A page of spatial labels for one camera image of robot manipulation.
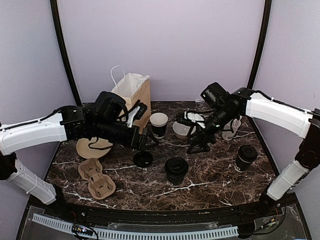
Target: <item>black frame pole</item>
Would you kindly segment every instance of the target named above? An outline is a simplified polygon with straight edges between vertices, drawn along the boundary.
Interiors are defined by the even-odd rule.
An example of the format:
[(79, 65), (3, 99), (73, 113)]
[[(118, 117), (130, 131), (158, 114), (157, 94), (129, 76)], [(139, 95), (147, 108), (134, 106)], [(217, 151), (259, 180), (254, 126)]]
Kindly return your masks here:
[(253, 65), (252, 65), (249, 81), (246, 86), (248, 89), (252, 89), (255, 84), (262, 52), (263, 52), (264, 45), (265, 45), (266, 35), (267, 35), (268, 23), (269, 23), (270, 12), (271, 12), (271, 3), (272, 3), (272, 0), (265, 0), (265, 2), (264, 2), (264, 10), (263, 10), (263, 17), (262, 17), (259, 40), (258, 40), (258, 44), (256, 47), (256, 52), (255, 52), (255, 56), (254, 56), (254, 60), (253, 60)]
[(68, 58), (68, 54), (67, 54), (67, 48), (66, 48), (66, 44), (65, 44), (65, 40), (64, 40), (64, 35), (62, 32), (57, 0), (50, 0), (50, 5), (51, 5), (51, 12), (52, 12), (52, 18), (53, 18), (53, 23), (54, 23), (54, 28), (55, 28), (56, 39), (58, 41), (65, 73), (66, 73), (66, 76), (69, 81), (69, 85), (70, 85), (70, 88), (72, 91), (74, 101), (77, 106), (81, 106), (82, 102), (81, 102), (80, 95), (79, 95), (79, 92), (78, 92), (78, 89), (76, 86), (74, 75), (71, 70), (71, 66), (70, 66), (70, 62), (69, 62), (69, 58)]

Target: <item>purple wall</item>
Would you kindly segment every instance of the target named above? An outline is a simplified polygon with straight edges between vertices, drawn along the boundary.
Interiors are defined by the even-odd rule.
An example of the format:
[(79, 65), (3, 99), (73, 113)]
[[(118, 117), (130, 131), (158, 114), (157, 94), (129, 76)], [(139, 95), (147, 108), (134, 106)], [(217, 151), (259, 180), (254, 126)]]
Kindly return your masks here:
[[(320, 108), (320, 1), (273, 1), (269, 29), (257, 75), (260, 89), (286, 103)], [(296, 155), (301, 139), (257, 121), (282, 170)], [(313, 239), (319, 239), (320, 167), (294, 188)]]
[(194, 101), (210, 83), (247, 84), (264, 0), (59, 1), (83, 102), (114, 84), (110, 69), (153, 75), (153, 101)]
[[(0, 2), (0, 121), (13, 124), (74, 104), (56, 40), (50, 1)], [(44, 177), (57, 143), (17, 152)], [(0, 181), (0, 239), (14, 240), (29, 196)]]

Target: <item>brown paper bag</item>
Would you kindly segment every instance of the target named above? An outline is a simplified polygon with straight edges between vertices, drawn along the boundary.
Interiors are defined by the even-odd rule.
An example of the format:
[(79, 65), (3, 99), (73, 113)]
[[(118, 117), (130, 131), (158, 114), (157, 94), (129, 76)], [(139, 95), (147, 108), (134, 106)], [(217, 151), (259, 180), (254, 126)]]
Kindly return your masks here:
[[(117, 67), (120, 67), (123, 71), (123, 78), (118, 83), (116, 83), (112, 74), (113, 69)], [(140, 127), (139, 132), (141, 133), (151, 116), (150, 76), (142, 76), (136, 73), (128, 73), (126, 75), (121, 66), (115, 66), (111, 69), (111, 77), (115, 84), (111, 92), (119, 95), (126, 101), (125, 106), (128, 110), (138, 100), (147, 105), (147, 111), (143, 114), (142, 118), (133, 122), (133, 125)]]
[(140, 100), (142, 103), (148, 106), (148, 109), (143, 114), (142, 118), (140, 120), (135, 120), (133, 122), (133, 125), (140, 127), (140, 133), (142, 132), (142, 128), (144, 128), (151, 116), (151, 99), (150, 99), (150, 79), (147, 79), (142, 83), (142, 85), (139, 87), (139, 89), (133, 94), (132, 97), (123, 97), (121, 96), (126, 104), (126, 108), (129, 110), (132, 108), (135, 103)]

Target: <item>marble table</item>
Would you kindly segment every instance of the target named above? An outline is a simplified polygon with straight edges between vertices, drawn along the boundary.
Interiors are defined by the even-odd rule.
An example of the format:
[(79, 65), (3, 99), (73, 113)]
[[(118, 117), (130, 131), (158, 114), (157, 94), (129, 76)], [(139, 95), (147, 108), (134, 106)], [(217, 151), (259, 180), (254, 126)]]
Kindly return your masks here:
[[(84, 160), (77, 154), (76, 141), (63, 142), (48, 170), (46, 180), (60, 186), (69, 203), (137, 211), (181, 211), (236, 206), (256, 202), (261, 192), (275, 179), (272, 166), (246, 117), (232, 141), (225, 141), (221, 133), (211, 151), (189, 155), (190, 142), (179, 140), (172, 130), (174, 117), (185, 110), (209, 110), (205, 103), (152, 102), (152, 112), (163, 112), (169, 117), (167, 132), (159, 147), (149, 150), (153, 163), (139, 168), (133, 163), (137, 151), (115, 145), (100, 159), (103, 173), (116, 184), (113, 195), (103, 200), (94, 199), (88, 182), (78, 173)], [(258, 152), (257, 160), (244, 173), (234, 168), (234, 159), (241, 145), (250, 144)], [(184, 158), (189, 172), (184, 182), (172, 186), (166, 179), (165, 162), (172, 157)]]

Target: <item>white cable tray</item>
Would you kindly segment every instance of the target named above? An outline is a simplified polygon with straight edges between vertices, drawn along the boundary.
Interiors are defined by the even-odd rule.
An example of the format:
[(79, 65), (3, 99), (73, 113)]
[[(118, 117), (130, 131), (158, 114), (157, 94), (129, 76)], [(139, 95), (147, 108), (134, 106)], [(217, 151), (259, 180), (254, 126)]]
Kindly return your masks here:
[[(60, 232), (73, 234), (71, 231), (73, 224), (71, 222), (54, 219), (36, 213), (33, 214), (32, 221)], [(97, 232), (99, 240), (215, 240), (236, 237), (239, 235), (237, 226), (205, 231), (170, 233), (115, 231), (99, 227), (94, 227), (93, 229)]]

